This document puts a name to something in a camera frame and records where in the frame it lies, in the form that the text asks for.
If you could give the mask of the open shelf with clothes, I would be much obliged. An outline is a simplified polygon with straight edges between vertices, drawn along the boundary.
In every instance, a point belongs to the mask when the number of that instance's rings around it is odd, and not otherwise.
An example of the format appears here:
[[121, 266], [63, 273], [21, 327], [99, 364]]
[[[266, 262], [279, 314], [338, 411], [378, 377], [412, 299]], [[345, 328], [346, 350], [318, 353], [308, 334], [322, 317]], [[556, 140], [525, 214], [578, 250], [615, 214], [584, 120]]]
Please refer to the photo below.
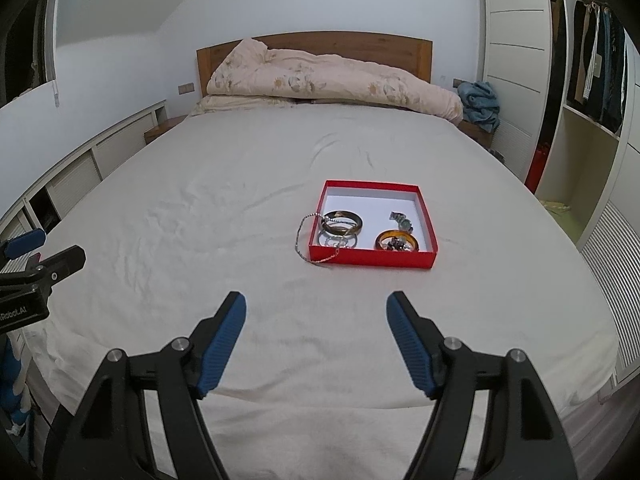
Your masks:
[[589, 100], [601, 94], [599, 81], [614, 51], [606, 50], [611, 36], [604, 26], [615, 14], [604, 0], [556, 0], [552, 46], [562, 84], [553, 87], [555, 130], [536, 196], [559, 226], [583, 248], [601, 218], [614, 214], [613, 195], [632, 213], [631, 227], [639, 229], [639, 208], [631, 192], [616, 192], [619, 176], [639, 172], [639, 55], [626, 30], [620, 32], [622, 76], [616, 107], [620, 119], [607, 118]]

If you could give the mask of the low white slatted cabinet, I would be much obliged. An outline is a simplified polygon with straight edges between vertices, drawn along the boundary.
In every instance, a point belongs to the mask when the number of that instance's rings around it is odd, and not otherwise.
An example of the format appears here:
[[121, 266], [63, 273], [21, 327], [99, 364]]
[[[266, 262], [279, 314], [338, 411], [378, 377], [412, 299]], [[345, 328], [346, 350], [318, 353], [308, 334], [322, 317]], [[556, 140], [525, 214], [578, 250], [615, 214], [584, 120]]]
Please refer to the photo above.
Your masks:
[[106, 177], [145, 148], [145, 133], [166, 117], [160, 101], [116, 122], [65, 156], [1, 218], [1, 235], [50, 231]]

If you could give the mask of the brown bangle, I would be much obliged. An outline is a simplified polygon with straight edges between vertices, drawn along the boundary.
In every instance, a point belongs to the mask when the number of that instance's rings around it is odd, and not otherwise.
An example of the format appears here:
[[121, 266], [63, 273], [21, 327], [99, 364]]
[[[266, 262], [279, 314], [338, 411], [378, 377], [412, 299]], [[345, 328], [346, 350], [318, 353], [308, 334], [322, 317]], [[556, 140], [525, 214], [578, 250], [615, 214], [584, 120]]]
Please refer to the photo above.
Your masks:
[[332, 210], [322, 216], [320, 226], [324, 232], [334, 236], [354, 236], [360, 233], [363, 221], [356, 212]]

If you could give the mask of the wooden nightstand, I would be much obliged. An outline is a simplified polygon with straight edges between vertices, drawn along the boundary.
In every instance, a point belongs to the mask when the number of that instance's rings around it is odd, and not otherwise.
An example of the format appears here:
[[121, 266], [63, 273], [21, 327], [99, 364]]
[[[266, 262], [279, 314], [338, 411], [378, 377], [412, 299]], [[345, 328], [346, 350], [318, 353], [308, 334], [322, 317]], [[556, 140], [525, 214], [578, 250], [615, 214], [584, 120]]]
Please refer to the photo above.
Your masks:
[[162, 136], [172, 128], [175, 128], [175, 126], [180, 125], [185, 119], [186, 119], [186, 115], [183, 115], [183, 116], [167, 119], [164, 122], [160, 122], [157, 126], [148, 130], [144, 134], [145, 144], [149, 145], [154, 140], [156, 140], [157, 138], [159, 138], [160, 136]]
[[466, 120], [462, 120], [458, 125], [458, 129], [466, 134], [469, 138], [480, 144], [486, 150], [491, 148], [492, 139], [494, 135], [490, 132], [485, 131], [483, 128], [480, 128], [478, 125], [472, 124], [472, 122], [467, 122]]

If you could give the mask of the blue crumpled cloth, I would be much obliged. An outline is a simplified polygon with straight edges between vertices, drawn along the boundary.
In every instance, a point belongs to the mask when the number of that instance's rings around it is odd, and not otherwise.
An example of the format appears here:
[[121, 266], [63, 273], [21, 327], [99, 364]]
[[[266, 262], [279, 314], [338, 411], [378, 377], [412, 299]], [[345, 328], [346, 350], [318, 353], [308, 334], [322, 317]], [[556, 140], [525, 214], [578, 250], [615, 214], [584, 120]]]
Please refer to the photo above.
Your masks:
[[500, 126], [500, 103], [497, 93], [488, 81], [459, 84], [458, 96], [463, 106], [463, 118], [488, 133]]

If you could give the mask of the red jewelry box tray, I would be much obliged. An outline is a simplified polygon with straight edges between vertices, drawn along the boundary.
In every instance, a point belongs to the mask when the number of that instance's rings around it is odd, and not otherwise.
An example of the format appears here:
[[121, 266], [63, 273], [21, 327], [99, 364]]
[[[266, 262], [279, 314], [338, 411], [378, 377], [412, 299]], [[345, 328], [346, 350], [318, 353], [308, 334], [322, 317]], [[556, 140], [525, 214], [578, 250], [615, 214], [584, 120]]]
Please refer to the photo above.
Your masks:
[[[324, 214], [348, 210], [359, 214], [363, 227], [355, 248], [331, 248], [317, 244]], [[384, 268], [421, 269], [433, 266], [438, 254], [435, 231], [425, 200], [413, 184], [327, 180], [322, 188], [314, 223], [303, 253], [312, 263], [348, 266], [384, 266]], [[374, 248], [375, 239], [386, 230], [403, 230], [419, 242], [418, 252], [391, 252]]]

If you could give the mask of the red object by wardrobe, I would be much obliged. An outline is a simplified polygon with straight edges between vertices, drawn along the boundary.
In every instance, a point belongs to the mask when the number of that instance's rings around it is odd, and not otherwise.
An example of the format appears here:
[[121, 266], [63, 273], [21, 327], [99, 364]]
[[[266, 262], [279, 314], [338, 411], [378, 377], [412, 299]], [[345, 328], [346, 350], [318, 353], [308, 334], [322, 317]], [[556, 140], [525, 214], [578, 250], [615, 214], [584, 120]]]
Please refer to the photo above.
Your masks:
[[550, 145], [548, 143], [537, 146], [532, 163], [530, 164], [528, 174], [525, 180], [525, 186], [533, 194], [536, 193], [544, 167], [546, 166], [549, 156]]

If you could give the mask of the wooden headboard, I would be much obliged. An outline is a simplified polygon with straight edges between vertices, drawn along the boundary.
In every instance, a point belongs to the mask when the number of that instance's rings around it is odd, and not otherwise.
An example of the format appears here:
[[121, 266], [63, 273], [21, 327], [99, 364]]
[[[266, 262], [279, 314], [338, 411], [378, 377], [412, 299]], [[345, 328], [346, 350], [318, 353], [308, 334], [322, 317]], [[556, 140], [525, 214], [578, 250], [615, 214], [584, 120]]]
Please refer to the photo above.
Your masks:
[[[335, 54], [361, 62], [395, 67], [423, 81], [432, 82], [433, 41], [382, 32], [350, 32], [349, 30], [312, 30], [311, 32], [281, 32], [253, 36], [266, 48], [299, 50], [314, 55]], [[240, 44], [238, 39], [196, 51], [201, 95], [211, 94], [207, 85], [227, 56]]]

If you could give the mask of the amber orange bangle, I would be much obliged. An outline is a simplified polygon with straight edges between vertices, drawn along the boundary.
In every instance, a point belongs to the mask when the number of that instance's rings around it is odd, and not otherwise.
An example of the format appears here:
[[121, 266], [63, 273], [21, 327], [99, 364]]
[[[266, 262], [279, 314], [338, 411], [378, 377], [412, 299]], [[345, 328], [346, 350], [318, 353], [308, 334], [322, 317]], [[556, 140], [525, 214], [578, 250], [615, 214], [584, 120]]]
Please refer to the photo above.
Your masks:
[[374, 248], [391, 252], [418, 252], [420, 245], [418, 240], [407, 231], [386, 230], [378, 234]]

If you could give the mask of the silver bangle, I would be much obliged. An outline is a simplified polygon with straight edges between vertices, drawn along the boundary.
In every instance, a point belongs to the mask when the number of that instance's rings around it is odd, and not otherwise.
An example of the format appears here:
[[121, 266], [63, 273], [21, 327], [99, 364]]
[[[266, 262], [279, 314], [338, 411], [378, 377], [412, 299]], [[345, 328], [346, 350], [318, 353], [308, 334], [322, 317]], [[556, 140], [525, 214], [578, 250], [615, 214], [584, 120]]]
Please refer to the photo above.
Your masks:
[[349, 234], [332, 234], [326, 231], [320, 231], [317, 236], [317, 244], [323, 247], [331, 248], [355, 248], [358, 244], [358, 235]]

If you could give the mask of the wooden right nightstand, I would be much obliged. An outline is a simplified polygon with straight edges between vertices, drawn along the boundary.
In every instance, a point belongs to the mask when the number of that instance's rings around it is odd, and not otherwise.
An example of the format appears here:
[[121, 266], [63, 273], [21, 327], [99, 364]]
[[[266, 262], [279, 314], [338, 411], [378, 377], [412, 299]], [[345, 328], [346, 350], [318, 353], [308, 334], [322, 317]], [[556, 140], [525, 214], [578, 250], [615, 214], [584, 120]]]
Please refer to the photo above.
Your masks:
[[458, 125], [458, 129], [466, 134], [469, 138], [480, 144], [486, 150], [491, 148], [492, 139], [494, 135], [490, 132], [485, 131], [483, 128], [480, 128], [478, 125], [472, 124], [472, 122], [467, 122], [466, 120], [462, 120]]

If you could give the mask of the white wardrobe cabinet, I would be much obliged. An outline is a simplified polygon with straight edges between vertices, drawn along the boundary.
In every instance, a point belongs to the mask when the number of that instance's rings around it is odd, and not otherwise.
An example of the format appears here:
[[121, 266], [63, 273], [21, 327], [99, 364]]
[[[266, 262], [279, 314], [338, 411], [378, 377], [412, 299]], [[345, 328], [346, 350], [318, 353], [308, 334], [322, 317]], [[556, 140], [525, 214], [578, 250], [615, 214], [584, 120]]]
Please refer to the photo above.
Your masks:
[[500, 104], [492, 148], [518, 180], [529, 173], [547, 104], [550, 0], [485, 0], [483, 79]]

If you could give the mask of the wooden left nightstand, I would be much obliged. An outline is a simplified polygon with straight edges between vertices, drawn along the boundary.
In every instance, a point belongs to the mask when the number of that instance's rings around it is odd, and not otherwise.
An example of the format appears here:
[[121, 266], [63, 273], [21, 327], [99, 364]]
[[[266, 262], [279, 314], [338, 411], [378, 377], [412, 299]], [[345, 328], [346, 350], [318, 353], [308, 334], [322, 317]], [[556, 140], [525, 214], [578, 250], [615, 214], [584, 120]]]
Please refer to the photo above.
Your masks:
[[185, 119], [186, 119], [186, 115], [183, 115], [183, 116], [167, 119], [164, 122], [160, 122], [157, 126], [148, 130], [144, 134], [145, 144], [149, 145], [154, 140], [156, 140], [157, 138], [159, 138], [160, 136], [162, 136], [172, 128], [175, 128], [175, 126], [180, 125]]

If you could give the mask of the beige floral duvet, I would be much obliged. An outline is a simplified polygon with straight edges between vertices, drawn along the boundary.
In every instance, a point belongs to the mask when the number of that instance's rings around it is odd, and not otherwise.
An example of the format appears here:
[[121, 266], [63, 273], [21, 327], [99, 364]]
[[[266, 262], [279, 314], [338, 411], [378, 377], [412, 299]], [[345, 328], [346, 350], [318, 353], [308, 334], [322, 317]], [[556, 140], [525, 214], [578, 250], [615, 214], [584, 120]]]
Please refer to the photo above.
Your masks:
[[341, 101], [403, 108], [462, 121], [460, 98], [404, 70], [335, 54], [273, 49], [246, 38], [218, 67], [207, 85], [214, 96]]

